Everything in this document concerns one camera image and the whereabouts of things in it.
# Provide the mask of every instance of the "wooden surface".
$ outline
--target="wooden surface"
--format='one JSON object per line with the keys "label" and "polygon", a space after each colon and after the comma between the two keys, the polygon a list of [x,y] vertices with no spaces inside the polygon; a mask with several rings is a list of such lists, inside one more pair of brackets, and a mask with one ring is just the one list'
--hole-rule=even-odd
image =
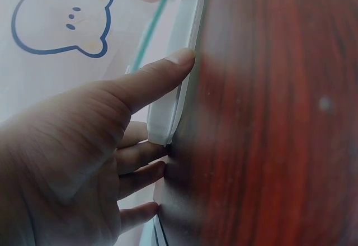
{"label": "wooden surface", "polygon": [[358,245],[358,0],[208,0],[169,246]]}

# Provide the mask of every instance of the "blue outline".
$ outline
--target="blue outline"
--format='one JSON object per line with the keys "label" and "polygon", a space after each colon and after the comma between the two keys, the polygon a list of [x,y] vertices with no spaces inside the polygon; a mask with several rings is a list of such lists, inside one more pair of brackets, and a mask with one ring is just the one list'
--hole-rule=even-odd
{"label": "blue outline", "polygon": [[32,53],[32,54],[37,54],[37,55],[49,55],[49,54],[57,54],[57,53],[62,53],[62,52],[66,52],[66,51],[71,51],[71,50],[78,50],[79,52],[81,52],[82,54],[90,57],[90,58],[100,58],[103,57],[104,55],[106,55],[107,50],[108,50],[108,44],[106,41],[107,35],[109,33],[110,27],[111,27],[111,12],[110,12],[110,7],[112,5],[114,0],[110,0],[109,3],[106,5],[105,7],[105,11],[106,11],[106,16],[107,16],[107,24],[105,27],[105,30],[102,34],[102,36],[100,37],[100,40],[102,41],[103,44],[103,49],[100,53],[98,54],[90,54],[86,51],[84,51],[83,49],[81,49],[79,46],[77,45],[73,45],[73,46],[67,46],[64,48],[60,48],[60,49],[50,49],[50,50],[37,50],[37,49],[32,49],[29,48],[28,46],[26,46],[21,40],[20,38],[17,36],[16,33],[16,16],[18,13],[18,10],[20,9],[20,6],[22,5],[22,3],[24,2],[24,0],[20,0],[19,4],[17,4],[15,11],[12,15],[12,20],[11,20],[11,31],[12,31],[12,36],[14,38],[14,41],[16,42],[16,44],[21,47],[22,49],[24,49],[25,51]]}

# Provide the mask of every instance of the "teal line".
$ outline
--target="teal line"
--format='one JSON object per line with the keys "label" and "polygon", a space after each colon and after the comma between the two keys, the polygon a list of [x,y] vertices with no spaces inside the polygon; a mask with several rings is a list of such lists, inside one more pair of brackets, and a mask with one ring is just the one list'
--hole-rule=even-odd
{"label": "teal line", "polygon": [[145,35],[145,38],[140,46],[140,49],[139,49],[139,52],[138,52],[138,55],[135,59],[135,62],[131,68],[131,73],[132,72],[136,72],[138,71],[138,69],[140,68],[140,64],[142,63],[142,60],[144,58],[144,54],[147,50],[147,47],[150,43],[150,40],[152,39],[152,35],[154,33],[154,30],[156,29],[156,26],[158,24],[158,21],[159,21],[159,18],[161,17],[162,13],[163,13],[163,10],[167,4],[167,1],[168,0],[161,0],[160,3],[159,3],[159,6],[158,6],[158,9],[156,11],[156,13],[154,14],[154,17],[153,17],[153,20],[152,22],[150,23],[150,27],[148,29],[148,32],[147,34]]}

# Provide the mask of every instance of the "light spot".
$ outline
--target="light spot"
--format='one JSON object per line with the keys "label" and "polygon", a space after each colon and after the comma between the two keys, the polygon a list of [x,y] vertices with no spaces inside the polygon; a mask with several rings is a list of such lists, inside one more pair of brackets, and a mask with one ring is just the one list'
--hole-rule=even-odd
{"label": "light spot", "polygon": [[331,98],[327,96],[323,96],[321,99],[319,99],[318,103],[319,109],[326,113],[332,113],[333,112],[333,101]]}

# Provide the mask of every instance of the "reddish-brown wood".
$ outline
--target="reddish-brown wood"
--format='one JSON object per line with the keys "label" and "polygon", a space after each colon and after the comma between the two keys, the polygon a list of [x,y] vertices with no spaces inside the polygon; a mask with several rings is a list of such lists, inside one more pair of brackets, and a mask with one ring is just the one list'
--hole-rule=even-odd
{"label": "reddish-brown wood", "polygon": [[207,0],[169,246],[358,245],[358,0]]}

